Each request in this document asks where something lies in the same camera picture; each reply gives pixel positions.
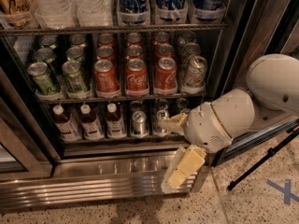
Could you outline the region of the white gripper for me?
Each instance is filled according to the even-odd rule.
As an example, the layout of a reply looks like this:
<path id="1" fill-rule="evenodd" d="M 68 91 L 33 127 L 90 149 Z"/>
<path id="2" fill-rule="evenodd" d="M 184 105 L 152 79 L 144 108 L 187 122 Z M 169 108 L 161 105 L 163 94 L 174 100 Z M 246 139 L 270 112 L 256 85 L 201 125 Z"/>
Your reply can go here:
<path id="1" fill-rule="evenodd" d="M 198 171 L 205 164 L 207 153 L 217 153 L 233 141 L 208 102 L 192 109 L 188 115 L 180 113 L 166 119 L 162 126 L 171 133 L 184 134 L 192 144 L 187 148 L 179 147 L 169 164 L 161 184 L 166 194 L 173 193 Z"/>

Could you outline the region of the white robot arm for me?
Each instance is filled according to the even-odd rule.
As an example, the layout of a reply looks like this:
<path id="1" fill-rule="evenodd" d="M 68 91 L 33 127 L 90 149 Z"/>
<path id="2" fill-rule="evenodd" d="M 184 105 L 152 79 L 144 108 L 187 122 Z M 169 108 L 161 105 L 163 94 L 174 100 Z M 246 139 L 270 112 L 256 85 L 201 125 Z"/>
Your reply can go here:
<path id="1" fill-rule="evenodd" d="M 299 60 L 268 54 L 255 60 L 246 73 L 246 85 L 204 102 L 187 114 L 158 124 L 185 137 L 168 167 L 161 188 L 177 190 L 204 165 L 207 154 L 230 146 L 238 136 L 278 126 L 299 117 Z"/>

